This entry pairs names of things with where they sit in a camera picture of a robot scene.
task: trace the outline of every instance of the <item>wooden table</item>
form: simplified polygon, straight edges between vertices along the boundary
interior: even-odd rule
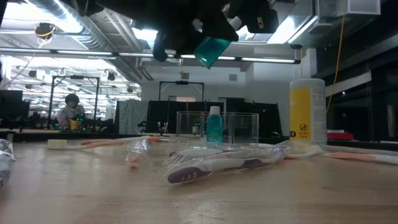
[[[15,144],[0,223],[397,223],[398,167],[329,158],[161,185],[123,148],[48,151]],[[154,166],[165,143],[150,148]]]

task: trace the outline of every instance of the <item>mouthwash bottle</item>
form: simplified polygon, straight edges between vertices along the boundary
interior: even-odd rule
[[[211,106],[207,117],[207,142],[223,143],[223,118],[220,116],[220,107]]]
[[[206,37],[193,54],[206,68],[210,69],[230,44],[231,41],[228,40]]]

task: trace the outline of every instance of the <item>plastic wrapper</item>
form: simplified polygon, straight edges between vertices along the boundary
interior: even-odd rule
[[[131,141],[127,145],[126,162],[133,168],[150,169],[152,160],[148,155],[148,141],[146,139]]]
[[[343,146],[320,147],[325,152],[322,157],[398,165],[398,152]]]
[[[307,142],[292,142],[292,145],[292,150],[286,155],[287,159],[322,156],[334,159],[398,165],[398,152],[394,151],[318,145]],[[272,145],[259,144],[259,147],[269,148]]]
[[[0,139],[0,189],[11,177],[12,165],[15,161],[12,143]]]
[[[171,139],[170,158],[164,162],[162,180],[178,184],[215,174],[257,169],[281,161],[289,153],[291,142],[286,141],[259,149],[231,144],[209,144],[203,141]]]

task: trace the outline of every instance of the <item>clear plastic container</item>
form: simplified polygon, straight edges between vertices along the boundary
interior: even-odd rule
[[[206,141],[209,112],[177,112],[176,134],[180,138]],[[223,143],[251,144],[259,140],[257,113],[220,113]]]

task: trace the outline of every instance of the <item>ductwork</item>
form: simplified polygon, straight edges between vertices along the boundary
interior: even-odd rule
[[[87,47],[88,50],[115,52],[115,46],[104,36],[94,22],[89,17],[81,17],[75,10],[60,2],[59,0],[29,0],[29,3],[37,8],[54,15],[60,21],[70,21],[81,27],[81,34],[90,36],[73,37],[76,41]],[[130,82],[140,83],[142,80],[141,72],[131,66],[123,58],[107,60],[110,64],[119,69],[121,74]]]

